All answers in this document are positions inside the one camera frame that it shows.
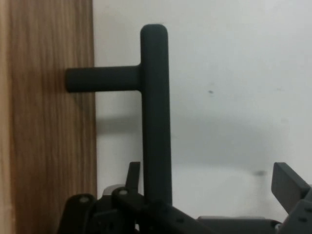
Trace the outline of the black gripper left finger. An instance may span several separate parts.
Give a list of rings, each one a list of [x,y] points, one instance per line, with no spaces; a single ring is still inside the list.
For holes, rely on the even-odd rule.
[[[175,207],[138,193],[140,162],[129,164],[126,184],[111,195],[70,197],[60,234],[210,234],[212,230]]]

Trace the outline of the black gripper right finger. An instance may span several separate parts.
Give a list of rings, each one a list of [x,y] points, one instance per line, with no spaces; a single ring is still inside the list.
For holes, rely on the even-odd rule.
[[[288,216],[278,228],[279,234],[312,232],[312,187],[288,164],[273,165],[271,191]]]

